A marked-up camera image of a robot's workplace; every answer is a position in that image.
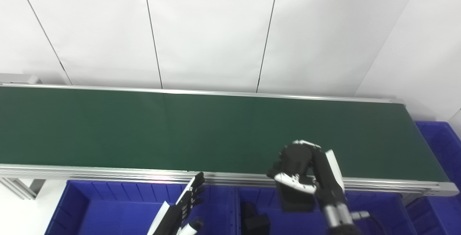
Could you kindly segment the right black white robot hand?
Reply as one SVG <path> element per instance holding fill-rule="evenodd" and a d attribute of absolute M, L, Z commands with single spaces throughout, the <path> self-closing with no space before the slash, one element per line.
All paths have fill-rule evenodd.
<path fill-rule="evenodd" d="M 318 204 L 345 204 L 345 186 L 333 150 L 306 140 L 286 145 L 278 160 L 267 171 L 278 190 L 279 202 L 285 212 L 313 212 Z"/>

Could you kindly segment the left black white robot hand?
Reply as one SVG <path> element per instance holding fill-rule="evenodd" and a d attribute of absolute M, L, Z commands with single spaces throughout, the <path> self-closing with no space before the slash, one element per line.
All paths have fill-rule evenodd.
<path fill-rule="evenodd" d="M 148 235 L 196 235 L 203 228 L 204 220 L 202 217 L 188 219 L 192 209 L 204 202 L 200 197 L 205 191 L 204 182 L 204 173 L 199 172 L 191 178 L 175 204 L 163 202 Z"/>

